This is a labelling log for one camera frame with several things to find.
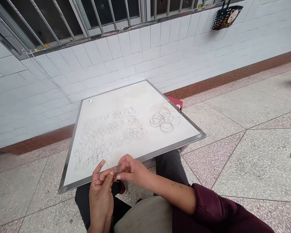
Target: white tiled wall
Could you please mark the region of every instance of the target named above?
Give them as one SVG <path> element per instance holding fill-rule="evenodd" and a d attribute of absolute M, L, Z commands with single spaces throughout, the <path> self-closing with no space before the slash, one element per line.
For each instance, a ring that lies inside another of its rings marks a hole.
<path fill-rule="evenodd" d="M 165 93 L 291 51 L 291 0 L 239 4 L 220 31 L 212 9 L 23 61 L 0 44 L 0 148 L 73 124 L 90 96 L 144 79 Z"/>

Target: metal window bar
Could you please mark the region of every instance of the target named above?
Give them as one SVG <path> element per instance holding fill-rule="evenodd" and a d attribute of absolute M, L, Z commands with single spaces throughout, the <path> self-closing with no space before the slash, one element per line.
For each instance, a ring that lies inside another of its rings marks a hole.
<path fill-rule="evenodd" d="M 181 10 L 182 10 L 182 4 L 183 4 L 183 0 L 180 0 L 180 4 L 179 4 L 179 13 L 181 13 Z"/>
<path fill-rule="evenodd" d="M 72 38 L 73 40 L 75 40 L 74 34 L 73 34 L 71 28 L 69 27 L 69 24 L 68 24 L 68 22 L 67 22 L 67 20 L 66 20 L 66 18 L 65 18 L 65 16 L 64 16 L 64 14 L 62 13 L 61 8 L 59 7 L 57 1 L 56 1 L 56 0 L 52 0 L 52 1 L 53 1 L 53 3 L 54 3 L 55 7 L 57 8 L 59 15 L 61 16 L 62 21 L 64 21 L 64 24 L 66 25 L 66 28 L 67 28 L 67 30 L 69 31 L 70 35 L 71 35 L 71 38 Z"/>
<path fill-rule="evenodd" d="M 140 22 L 144 23 L 145 22 L 145 9 L 144 9 L 144 0 L 139 0 L 139 17 L 140 17 Z"/>
<path fill-rule="evenodd" d="M 127 0 L 125 0 L 125 7 L 126 7 L 126 13 L 127 13 L 127 22 L 128 22 L 128 26 L 130 27 L 131 26 L 131 23 L 130 23 L 130 17 L 129 17 Z"/>
<path fill-rule="evenodd" d="M 34 0 L 30 0 L 31 4 L 33 5 L 33 7 L 36 9 L 36 11 L 38 12 L 38 14 L 40 15 L 41 19 L 44 21 L 44 23 L 46 24 L 47 28 L 49 29 L 49 31 L 51 32 L 51 34 L 53 35 L 54 39 L 57 41 L 58 44 L 61 44 L 61 42 L 59 41 L 58 37 L 56 36 L 55 32 L 53 31 L 53 29 L 51 28 L 51 26 L 49 25 L 48 21 L 46 20 L 46 18 L 44 17 L 44 15 L 42 14 L 42 12 L 40 11 L 40 9 L 38 8 L 37 4 L 35 3 Z"/>
<path fill-rule="evenodd" d="M 143 22 L 146 22 L 146 0 L 142 0 L 142 8 L 143 8 Z"/>
<path fill-rule="evenodd" d="M 157 0 L 154 0 L 154 19 L 156 18 L 157 18 Z"/>
<path fill-rule="evenodd" d="M 77 3 L 76 3 L 75 0 L 72 0 L 72 3 L 73 3 L 73 5 L 74 5 L 74 8 L 75 8 L 75 10 L 76 10 L 78 16 L 79 16 L 79 19 L 80 19 L 80 21 L 81 21 L 81 24 L 82 24 L 82 26 L 83 26 L 83 29 L 84 29 L 84 31 L 85 31 L 85 33 L 86 33 L 86 36 L 89 37 L 90 34 L 89 34 L 88 30 L 87 30 L 87 27 L 86 27 L 86 25 L 85 25 L 85 22 L 84 22 L 84 19 L 83 19 L 82 15 L 81 15 L 80 9 L 79 9 L 79 7 L 78 7 L 78 5 L 77 5 Z"/>
<path fill-rule="evenodd" d="M 21 13 L 17 10 L 17 8 L 14 6 L 14 4 L 11 2 L 11 0 L 6 0 L 10 6 L 13 8 L 13 10 L 16 12 L 16 14 L 20 17 L 20 19 L 23 21 L 23 23 L 26 25 L 26 27 L 29 29 L 29 31 L 33 34 L 33 36 L 36 38 L 36 40 L 39 42 L 39 44 L 42 46 L 42 48 L 46 49 L 44 43 L 40 40 L 38 35 L 34 32 L 34 30 L 31 28 L 31 26 L 27 23 L 27 21 L 24 19 L 24 17 L 21 15 Z"/>
<path fill-rule="evenodd" d="M 115 18 L 114 18 L 114 13 L 113 13 L 113 8 L 112 8 L 111 0 L 108 0 L 108 3 L 109 3 L 110 11 L 111 11 L 111 17 L 112 17 L 114 29 L 116 30 L 117 27 L 116 27 L 116 22 L 115 22 Z"/>
<path fill-rule="evenodd" d="M 194 3 L 195 3 L 195 0 L 192 0 L 192 4 L 191 4 L 191 10 L 194 9 Z"/>
<path fill-rule="evenodd" d="M 169 10 L 170 10 L 170 0 L 167 0 L 167 11 L 166 11 L 166 16 L 169 16 Z"/>
<path fill-rule="evenodd" d="M 148 7 L 147 7 L 147 0 L 144 0 L 144 9 L 145 9 L 145 22 L 148 21 Z"/>
<path fill-rule="evenodd" d="M 141 1 L 139 0 L 138 1 L 139 18 L 140 18 L 140 23 L 142 23 L 142 20 L 141 20 L 141 6 L 140 6 L 140 4 L 141 4 Z"/>
<path fill-rule="evenodd" d="M 99 18 L 98 11 L 97 11 L 97 8 L 96 8 L 94 0 L 91 0 L 91 3 L 92 3 L 92 6 L 93 6 L 93 9 L 94 9 L 94 13 L 95 13 L 95 16 L 96 16 L 100 31 L 101 31 L 101 33 L 103 33 L 103 28 L 102 28 L 102 25 L 101 25 L 101 21 L 100 21 L 100 18 Z"/>

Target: finger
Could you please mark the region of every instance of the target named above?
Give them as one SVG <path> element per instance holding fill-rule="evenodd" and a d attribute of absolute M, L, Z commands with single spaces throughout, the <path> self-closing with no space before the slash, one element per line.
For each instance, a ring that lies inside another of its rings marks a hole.
<path fill-rule="evenodd" d="M 100 180 L 100 181 L 104 181 L 104 180 L 106 179 L 106 176 L 107 176 L 108 173 L 110 172 L 110 170 L 111 170 L 111 169 L 108 169 L 108 170 L 105 170 L 105 171 L 103 171 L 102 173 L 100 173 L 100 175 L 99 175 L 99 180 Z"/>
<path fill-rule="evenodd" d="M 103 181 L 95 180 L 94 182 L 92 182 L 92 186 L 96 186 L 96 185 L 103 185 Z"/>
<path fill-rule="evenodd" d="M 120 158 L 120 161 L 118 164 L 122 164 L 123 162 L 127 161 L 128 163 L 131 163 L 134 160 L 133 157 L 131 157 L 129 154 L 124 155 L 122 158 Z"/>
<path fill-rule="evenodd" d="M 103 165 L 106 163 L 106 161 L 103 159 L 98 166 L 95 168 L 94 172 L 93 172 L 93 176 L 92 176 L 92 182 L 95 180 L 99 179 L 99 172 L 101 170 L 101 168 L 103 167 Z"/>
<path fill-rule="evenodd" d="M 113 169 L 111 169 L 108 175 L 106 176 L 106 179 L 104 180 L 104 183 L 101 187 L 102 190 L 108 192 L 109 188 L 112 186 L 113 174 L 114 174 L 114 171 Z"/>
<path fill-rule="evenodd" d="M 123 162 L 120 166 L 119 172 L 118 173 L 122 173 L 122 172 L 126 172 L 127 170 L 129 170 L 131 167 L 131 165 L 128 162 Z"/>
<path fill-rule="evenodd" d="M 126 173 L 122 172 L 116 176 L 118 180 L 125 180 L 129 182 L 133 182 L 133 174 L 132 173 Z"/>

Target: terrazzo floor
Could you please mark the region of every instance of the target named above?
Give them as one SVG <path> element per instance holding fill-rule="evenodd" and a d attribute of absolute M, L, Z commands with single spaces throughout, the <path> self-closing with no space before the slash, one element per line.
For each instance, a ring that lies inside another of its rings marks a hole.
<path fill-rule="evenodd" d="M 182 153 L 189 182 L 240 203 L 275 232 L 291 232 L 291 63 L 183 102 L 208 135 Z M 69 144 L 0 155 L 0 232 L 86 232 L 75 190 L 57 194 Z M 151 195 L 127 184 L 119 198 L 134 205 Z"/>

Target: whiteboard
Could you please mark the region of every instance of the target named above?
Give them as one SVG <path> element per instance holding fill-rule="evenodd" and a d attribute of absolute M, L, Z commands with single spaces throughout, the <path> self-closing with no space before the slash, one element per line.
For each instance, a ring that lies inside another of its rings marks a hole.
<path fill-rule="evenodd" d="M 200 132 L 148 81 L 81 102 L 63 185 L 115 167 L 125 154 L 139 158 Z"/>

